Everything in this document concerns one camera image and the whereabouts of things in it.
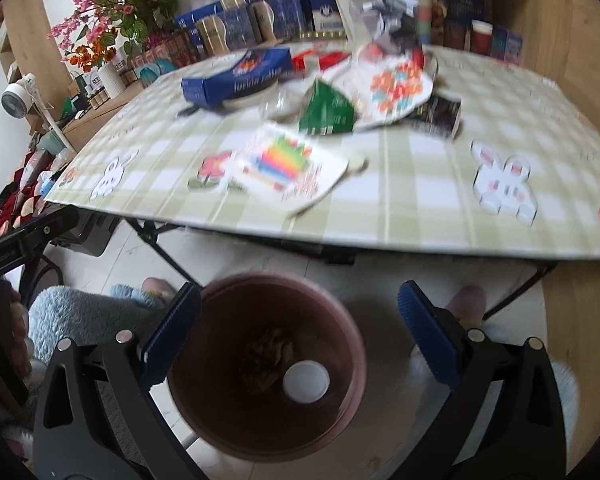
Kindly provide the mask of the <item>person left hand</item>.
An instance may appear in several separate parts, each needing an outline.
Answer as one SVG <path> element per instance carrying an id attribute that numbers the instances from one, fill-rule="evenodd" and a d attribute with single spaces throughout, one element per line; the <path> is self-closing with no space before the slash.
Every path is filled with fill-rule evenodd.
<path id="1" fill-rule="evenodd" d="M 9 281 L 0 278 L 0 314 L 8 315 L 8 321 L 0 323 L 9 333 L 6 354 L 12 368 L 20 378 L 27 378 L 32 372 L 28 348 L 29 312 L 21 303 L 20 293 L 12 288 Z"/>

